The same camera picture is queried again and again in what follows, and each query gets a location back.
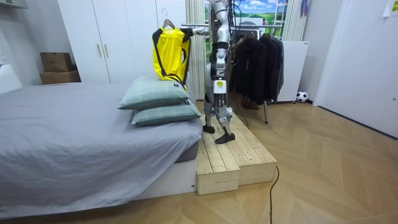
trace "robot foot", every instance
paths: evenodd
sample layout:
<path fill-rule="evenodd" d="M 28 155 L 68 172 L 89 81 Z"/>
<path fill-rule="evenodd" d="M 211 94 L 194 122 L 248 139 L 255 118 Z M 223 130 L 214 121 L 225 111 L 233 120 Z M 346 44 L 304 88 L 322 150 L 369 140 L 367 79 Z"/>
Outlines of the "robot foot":
<path fill-rule="evenodd" d="M 203 125 L 203 131 L 206 133 L 214 134 L 216 130 L 212 126 Z"/>
<path fill-rule="evenodd" d="M 232 140 L 235 140 L 234 133 L 224 134 L 220 138 L 216 139 L 215 142 L 216 142 L 216 144 L 224 144 L 224 143 L 227 143 L 227 142 L 232 141 Z"/>

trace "wooden floor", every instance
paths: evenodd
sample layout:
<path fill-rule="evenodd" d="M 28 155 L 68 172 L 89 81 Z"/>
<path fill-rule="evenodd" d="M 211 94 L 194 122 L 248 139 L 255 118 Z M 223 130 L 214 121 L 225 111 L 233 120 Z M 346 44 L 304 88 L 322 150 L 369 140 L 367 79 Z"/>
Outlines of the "wooden floor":
<path fill-rule="evenodd" d="M 280 169 L 275 224 L 398 223 L 396 141 L 309 104 L 271 105 L 268 125 L 261 110 L 243 113 Z M 6 223 L 269 223 L 271 184 Z"/>

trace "cardboard box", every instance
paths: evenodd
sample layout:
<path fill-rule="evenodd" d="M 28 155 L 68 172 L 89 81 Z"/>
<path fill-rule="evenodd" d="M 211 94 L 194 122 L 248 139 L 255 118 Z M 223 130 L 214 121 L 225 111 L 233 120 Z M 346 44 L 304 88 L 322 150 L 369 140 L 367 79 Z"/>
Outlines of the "cardboard box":
<path fill-rule="evenodd" d="M 69 53 L 42 52 L 40 56 L 45 72 L 70 72 L 73 70 Z"/>
<path fill-rule="evenodd" d="M 56 83 L 81 82 L 78 71 L 72 72 L 44 72 L 40 73 L 43 85 Z"/>

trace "cabinet handle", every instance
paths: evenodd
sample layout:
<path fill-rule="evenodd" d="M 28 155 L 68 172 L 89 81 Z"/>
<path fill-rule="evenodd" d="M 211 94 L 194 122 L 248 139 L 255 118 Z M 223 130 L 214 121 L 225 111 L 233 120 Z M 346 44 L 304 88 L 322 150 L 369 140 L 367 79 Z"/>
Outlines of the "cabinet handle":
<path fill-rule="evenodd" d="M 100 49 L 100 45 L 99 45 L 99 44 L 97 44 L 97 49 L 98 49 L 98 54 L 99 54 L 99 57 L 102 57 L 102 54 L 101 54 L 101 49 Z"/>
<path fill-rule="evenodd" d="M 108 55 L 108 48 L 106 47 L 106 44 L 105 44 L 105 54 L 106 54 L 107 57 L 109 57 L 109 55 Z"/>

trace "yellow vest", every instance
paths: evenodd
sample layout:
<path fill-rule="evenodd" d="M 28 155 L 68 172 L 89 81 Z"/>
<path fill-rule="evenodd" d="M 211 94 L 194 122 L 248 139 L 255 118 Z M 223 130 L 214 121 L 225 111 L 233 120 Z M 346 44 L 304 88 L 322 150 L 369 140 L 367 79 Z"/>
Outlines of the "yellow vest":
<path fill-rule="evenodd" d="M 185 86 L 187 80 L 190 39 L 184 32 L 161 27 L 152 35 L 155 72 L 161 80 L 175 80 Z"/>

